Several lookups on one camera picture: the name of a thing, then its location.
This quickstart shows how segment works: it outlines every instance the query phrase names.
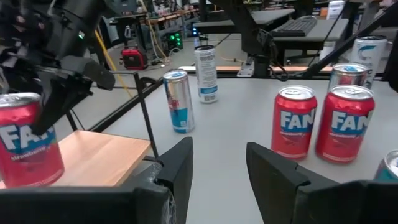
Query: shelf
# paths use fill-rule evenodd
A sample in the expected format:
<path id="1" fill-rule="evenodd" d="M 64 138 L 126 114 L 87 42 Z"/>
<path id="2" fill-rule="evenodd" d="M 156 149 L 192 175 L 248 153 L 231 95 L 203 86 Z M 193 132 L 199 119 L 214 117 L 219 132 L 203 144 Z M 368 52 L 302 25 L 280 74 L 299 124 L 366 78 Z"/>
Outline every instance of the shelf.
<path id="1" fill-rule="evenodd" d="M 123 183 L 150 149 L 150 141 L 75 131 L 59 142 L 65 173 L 56 186 L 114 186 Z M 3 181 L 0 189 L 5 188 Z"/>

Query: white can label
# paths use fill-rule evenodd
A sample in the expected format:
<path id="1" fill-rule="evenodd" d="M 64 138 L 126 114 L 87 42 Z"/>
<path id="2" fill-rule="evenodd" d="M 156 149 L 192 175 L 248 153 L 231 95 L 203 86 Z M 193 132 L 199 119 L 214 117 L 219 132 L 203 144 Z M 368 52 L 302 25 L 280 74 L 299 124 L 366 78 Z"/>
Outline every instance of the white can label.
<path id="1" fill-rule="evenodd" d="M 355 40 L 350 62 L 364 65 L 370 69 L 364 84 L 366 88 L 370 89 L 372 87 L 386 43 L 387 40 L 373 43 Z"/>
<path id="2" fill-rule="evenodd" d="M 215 51 L 196 51 L 196 69 L 198 79 L 198 94 L 201 102 L 211 103 L 217 100 L 217 70 Z"/>

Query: metal rod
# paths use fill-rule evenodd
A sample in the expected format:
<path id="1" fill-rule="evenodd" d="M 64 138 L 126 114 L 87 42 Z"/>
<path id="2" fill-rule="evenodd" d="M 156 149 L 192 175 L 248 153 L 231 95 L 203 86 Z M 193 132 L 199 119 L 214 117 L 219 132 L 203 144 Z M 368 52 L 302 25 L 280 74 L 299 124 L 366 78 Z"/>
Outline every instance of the metal rod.
<path id="1" fill-rule="evenodd" d="M 155 137 L 154 137 L 154 133 L 152 132 L 152 126 L 150 125 L 150 121 L 149 121 L 148 110 L 147 110 L 147 106 L 145 104 L 145 96 L 144 96 L 144 93 L 142 92 L 142 82 L 140 81 L 137 72 L 134 73 L 133 76 L 134 76 L 134 80 L 136 81 L 138 99 L 141 104 L 142 114 L 144 114 L 145 125 L 147 126 L 150 145 L 152 146 L 152 150 L 154 151 L 155 158 L 158 158 L 159 154 L 157 152 L 157 148 L 155 145 Z"/>
<path id="2" fill-rule="evenodd" d="M 75 120 L 73 119 L 72 115 L 70 114 L 70 111 L 68 111 L 68 112 L 66 113 L 66 116 L 67 116 L 67 118 L 68 118 L 68 121 L 69 121 L 69 123 L 70 123 L 70 126 L 72 127 L 72 130 L 73 130 L 73 131 L 76 131 L 76 130 L 77 130 L 77 125 L 76 125 Z"/>

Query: workbench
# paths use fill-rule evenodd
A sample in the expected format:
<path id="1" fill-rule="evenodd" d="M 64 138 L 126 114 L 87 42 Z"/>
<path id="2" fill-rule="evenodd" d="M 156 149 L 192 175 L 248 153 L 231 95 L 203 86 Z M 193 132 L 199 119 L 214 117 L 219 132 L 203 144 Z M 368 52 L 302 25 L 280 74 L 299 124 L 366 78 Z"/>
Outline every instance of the workbench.
<path id="1" fill-rule="evenodd" d="M 373 85 L 376 109 L 358 158 L 342 166 L 319 159 L 314 153 L 323 99 L 328 81 L 222 78 L 218 79 L 218 101 L 199 102 L 197 79 L 189 77 L 196 128 L 188 134 L 173 131 L 164 87 L 147 98 L 152 129 L 159 154 L 185 136 L 193 137 L 193 182 L 187 223 L 260 224 L 262 221 L 246 167 L 246 143 L 271 145 L 272 113 L 278 89 L 286 85 L 313 88 L 318 100 L 308 157 L 301 166 L 337 182 L 372 179 L 381 159 L 396 149 L 397 93 L 387 82 Z M 106 133 L 147 139 L 141 108 L 134 107 Z"/>

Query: blue and silver can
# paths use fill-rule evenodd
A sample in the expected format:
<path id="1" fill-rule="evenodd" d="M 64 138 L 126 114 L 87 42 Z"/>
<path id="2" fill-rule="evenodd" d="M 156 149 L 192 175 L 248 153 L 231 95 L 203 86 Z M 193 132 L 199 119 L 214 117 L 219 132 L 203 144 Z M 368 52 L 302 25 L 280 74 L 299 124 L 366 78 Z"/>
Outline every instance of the blue and silver can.
<path id="1" fill-rule="evenodd" d="M 337 63 L 330 74 L 328 90 L 337 85 L 363 86 L 369 68 L 358 63 Z"/>
<path id="2" fill-rule="evenodd" d="M 173 129 L 189 133 L 195 128 L 188 73 L 184 70 L 167 72 L 163 76 Z"/>
<path id="3" fill-rule="evenodd" d="M 389 152 L 380 162 L 374 180 L 398 182 L 398 150 Z"/>

